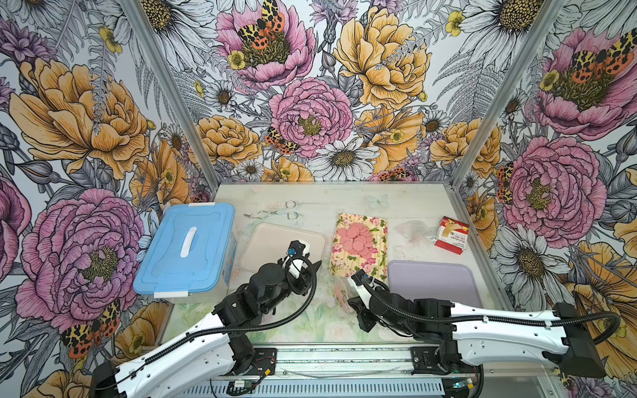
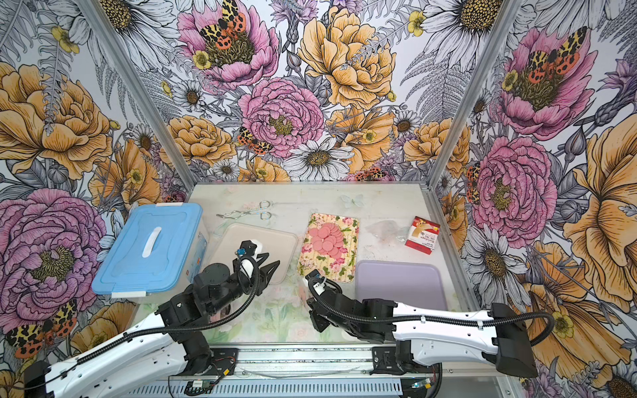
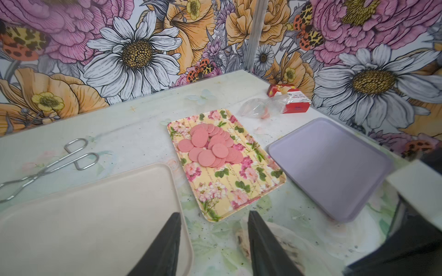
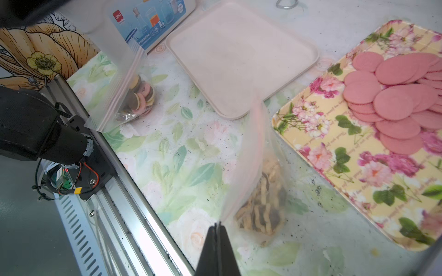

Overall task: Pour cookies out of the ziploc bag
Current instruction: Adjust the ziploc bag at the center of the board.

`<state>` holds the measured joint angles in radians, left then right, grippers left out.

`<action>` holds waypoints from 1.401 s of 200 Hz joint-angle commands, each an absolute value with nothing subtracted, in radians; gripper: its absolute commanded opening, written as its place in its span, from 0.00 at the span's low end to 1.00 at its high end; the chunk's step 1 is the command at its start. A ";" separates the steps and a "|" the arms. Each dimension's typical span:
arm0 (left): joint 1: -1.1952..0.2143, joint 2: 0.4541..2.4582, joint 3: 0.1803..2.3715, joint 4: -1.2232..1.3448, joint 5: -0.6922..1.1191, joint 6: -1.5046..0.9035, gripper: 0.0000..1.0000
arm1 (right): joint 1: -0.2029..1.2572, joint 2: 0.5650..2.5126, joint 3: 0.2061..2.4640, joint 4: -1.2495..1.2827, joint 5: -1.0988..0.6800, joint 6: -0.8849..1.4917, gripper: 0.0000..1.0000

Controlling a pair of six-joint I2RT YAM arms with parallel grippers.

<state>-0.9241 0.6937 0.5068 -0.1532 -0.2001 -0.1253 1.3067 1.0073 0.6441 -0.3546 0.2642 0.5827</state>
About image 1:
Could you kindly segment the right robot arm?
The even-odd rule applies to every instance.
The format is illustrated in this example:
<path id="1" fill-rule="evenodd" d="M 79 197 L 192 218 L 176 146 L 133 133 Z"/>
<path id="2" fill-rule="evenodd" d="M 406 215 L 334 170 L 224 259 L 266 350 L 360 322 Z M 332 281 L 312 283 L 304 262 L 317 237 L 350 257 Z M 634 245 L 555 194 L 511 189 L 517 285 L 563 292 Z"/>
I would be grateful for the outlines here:
<path id="1" fill-rule="evenodd" d="M 363 270 L 352 275 L 349 283 L 356 295 L 348 305 L 363 331 L 380 325 L 419 343 L 411 349 L 416 374 L 446 376 L 479 371 L 489 363 L 539 363 L 567 375 L 604 378 L 597 345 L 619 326 L 611 317 L 607 330 L 594 338 L 587 325 L 605 315 L 580 315 L 568 303 L 516 313 L 436 298 L 404 298 Z"/>

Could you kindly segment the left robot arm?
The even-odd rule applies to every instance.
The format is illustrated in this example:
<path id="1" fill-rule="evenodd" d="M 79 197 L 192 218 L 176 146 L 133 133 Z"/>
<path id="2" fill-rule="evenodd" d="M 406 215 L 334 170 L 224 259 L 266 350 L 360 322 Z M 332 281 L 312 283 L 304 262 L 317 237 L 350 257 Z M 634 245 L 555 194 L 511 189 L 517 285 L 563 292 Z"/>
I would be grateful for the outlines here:
<path id="1" fill-rule="evenodd" d="M 207 378 L 246 372 L 255 356 L 248 333 L 302 315 L 315 296 L 320 265 L 310 260 L 308 245 L 293 240 L 283 258 L 262 265 L 186 332 L 119 366 L 98 366 L 88 395 L 174 397 Z"/>

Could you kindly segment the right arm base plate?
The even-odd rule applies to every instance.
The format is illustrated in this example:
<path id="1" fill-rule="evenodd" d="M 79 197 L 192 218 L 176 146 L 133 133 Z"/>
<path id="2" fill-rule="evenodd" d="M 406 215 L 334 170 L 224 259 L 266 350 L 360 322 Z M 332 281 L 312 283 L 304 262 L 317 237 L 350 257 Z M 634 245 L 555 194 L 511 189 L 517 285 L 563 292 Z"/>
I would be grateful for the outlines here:
<path id="1" fill-rule="evenodd" d="M 453 347 L 411 347 L 410 354 L 411 375 L 448 376 L 451 374 L 476 372 L 474 366 L 462 361 L 461 354 Z"/>

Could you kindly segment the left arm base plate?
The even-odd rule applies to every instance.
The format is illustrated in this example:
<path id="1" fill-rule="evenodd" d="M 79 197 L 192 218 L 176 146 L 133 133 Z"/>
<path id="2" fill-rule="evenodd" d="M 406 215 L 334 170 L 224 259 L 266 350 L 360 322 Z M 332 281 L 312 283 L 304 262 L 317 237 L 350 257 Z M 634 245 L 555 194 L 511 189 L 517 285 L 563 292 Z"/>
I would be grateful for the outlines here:
<path id="1" fill-rule="evenodd" d="M 258 377 L 266 371 L 270 371 L 269 376 L 274 375 L 277 356 L 277 348 L 256 348 L 253 357 L 249 363 L 247 363 L 247 368 L 242 373 L 239 373 L 239 376 Z"/>

